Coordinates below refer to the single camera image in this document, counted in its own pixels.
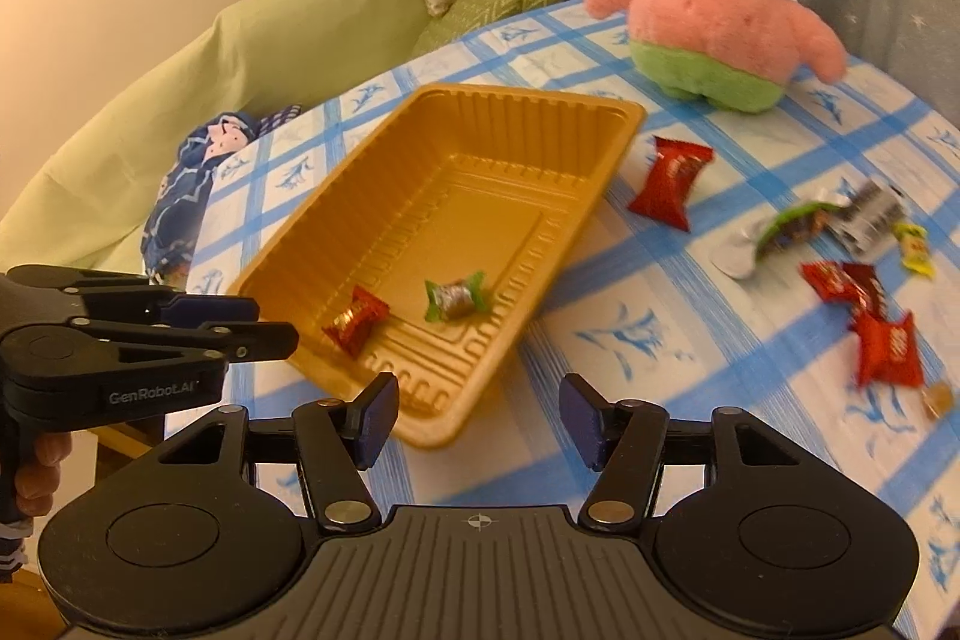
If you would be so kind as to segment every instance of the pink starfish plush toy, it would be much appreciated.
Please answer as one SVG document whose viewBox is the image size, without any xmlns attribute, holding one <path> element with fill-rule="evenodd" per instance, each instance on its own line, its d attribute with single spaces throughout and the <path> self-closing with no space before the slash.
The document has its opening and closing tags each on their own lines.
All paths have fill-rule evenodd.
<svg viewBox="0 0 960 640">
<path fill-rule="evenodd" d="M 824 82 L 847 68 L 843 44 L 794 0 L 584 0 L 605 18 L 628 11 L 637 68 L 667 95 L 702 95 L 714 106 L 762 112 L 806 63 Z"/>
</svg>

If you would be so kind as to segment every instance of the green plush shorts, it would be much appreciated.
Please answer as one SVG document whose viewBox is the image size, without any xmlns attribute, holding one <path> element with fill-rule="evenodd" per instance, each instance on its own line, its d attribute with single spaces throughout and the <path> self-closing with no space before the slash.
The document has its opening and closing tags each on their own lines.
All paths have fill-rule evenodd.
<svg viewBox="0 0 960 640">
<path fill-rule="evenodd" d="M 740 112 L 763 112 L 784 96 L 784 87 L 769 79 L 725 66 L 702 52 L 630 42 L 630 54 L 641 74 L 673 98 L 702 95 L 713 106 Z"/>
</svg>

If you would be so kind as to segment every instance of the table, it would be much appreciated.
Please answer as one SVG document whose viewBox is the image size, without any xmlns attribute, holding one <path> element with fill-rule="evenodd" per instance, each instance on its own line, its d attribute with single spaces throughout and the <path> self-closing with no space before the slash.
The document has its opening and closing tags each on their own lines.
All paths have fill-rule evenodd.
<svg viewBox="0 0 960 640">
<path fill-rule="evenodd" d="M 899 616 L 907 637 L 932 640 L 960 598 L 960 411 L 932 423 L 919 394 L 853 387 L 856 336 L 844 308 L 821 304 L 798 263 L 842 258 L 830 239 L 770 259 L 734 282 L 712 247 L 748 220 L 821 188 L 886 177 L 929 232 L 935 282 L 911 276 L 891 249 L 877 262 L 891 315 L 912 310 L 928 381 L 960 381 L 960 135 L 872 66 L 851 59 L 844 82 L 801 70 L 759 116 L 666 97 L 629 59 L 621 16 L 603 22 L 579 1 L 474 32 L 305 113 L 225 162 L 190 272 L 191 292 L 227 290 L 309 191 L 411 90 L 429 82 L 529 86 L 642 104 L 649 113 L 606 199 L 526 330 L 502 377 L 446 448 L 390 441 L 366 473 L 392 504 L 569 504 L 592 486 L 556 412 L 565 372 L 608 399 L 641 397 L 675 417 L 740 405 L 893 506 L 914 530 L 920 571 Z M 654 134 L 705 143 L 689 235 L 626 210 L 652 160 Z M 253 417 L 284 416 L 323 395 L 285 363 L 237 365 L 224 400 Z M 169 416 L 168 434 L 203 410 Z M 668 468 L 658 512 L 699 487 L 701 470 Z M 302 513 L 289 466 L 260 469 L 261 487 Z"/>
</svg>

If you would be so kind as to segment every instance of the blue and white tablecloth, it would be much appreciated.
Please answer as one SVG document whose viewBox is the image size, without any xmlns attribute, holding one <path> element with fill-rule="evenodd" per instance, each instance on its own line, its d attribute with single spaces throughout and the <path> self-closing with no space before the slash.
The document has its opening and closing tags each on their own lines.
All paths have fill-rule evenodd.
<svg viewBox="0 0 960 640">
<path fill-rule="evenodd" d="M 873 384 L 857 391 L 856 336 L 845 308 L 821 304 L 797 266 L 841 258 L 818 239 L 763 263 L 747 283 L 709 261 L 742 223 L 822 187 L 880 175 L 909 196 L 929 233 L 934 282 L 891 249 L 877 263 L 892 314 L 912 310 L 928 381 L 960 384 L 960 137 L 885 74 L 851 62 L 832 87 L 807 71 L 761 116 L 671 100 L 631 65 L 622 17 L 598 23 L 578 1 L 470 34 L 378 76 L 253 143 L 219 169 L 190 273 L 192 292 L 224 292 L 268 237 L 402 98 L 429 82 L 529 86 L 636 101 L 649 119 L 592 215 L 536 320 L 464 432 L 439 451 L 391 441 L 368 485 L 397 503 L 570 504 L 594 475 L 557 414 L 557 386 L 578 371 L 608 399 L 640 397 L 681 418 L 740 405 L 891 504 L 920 544 L 920 571 L 899 618 L 932 640 L 960 598 L 960 411 L 931 423 L 920 395 Z M 626 210 L 652 160 L 652 135 L 694 140 L 717 160 L 689 204 L 692 233 Z M 253 417 L 290 413 L 321 396 L 285 363 L 230 370 L 224 400 Z M 202 411 L 171 415 L 169 431 Z M 302 512 L 289 466 L 261 468 L 261 486 Z M 702 470 L 671 467 L 659 511 L 698 487 Z"/>
</svg>

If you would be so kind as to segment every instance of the plastic tray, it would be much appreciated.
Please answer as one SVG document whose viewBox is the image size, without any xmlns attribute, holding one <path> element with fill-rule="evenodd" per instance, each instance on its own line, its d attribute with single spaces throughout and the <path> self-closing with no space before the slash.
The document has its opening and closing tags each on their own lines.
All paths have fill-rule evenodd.
<svg viewBox="0 0 960 640">
<path fill-rule="evenodd" d="M 400 379 L 394 434 L 450 441 L 560 270 L 645 111 L 584 95 L 469 85 L 416 91 L 299 206 L 232 290 L 301 334 L 294 366 L 352 399 Z M 424 281 L 482 269 L 491 305 L 427 323 Z M 320 330 L 354 285 L 390 305 L 354 362 Z"/>
</svg>

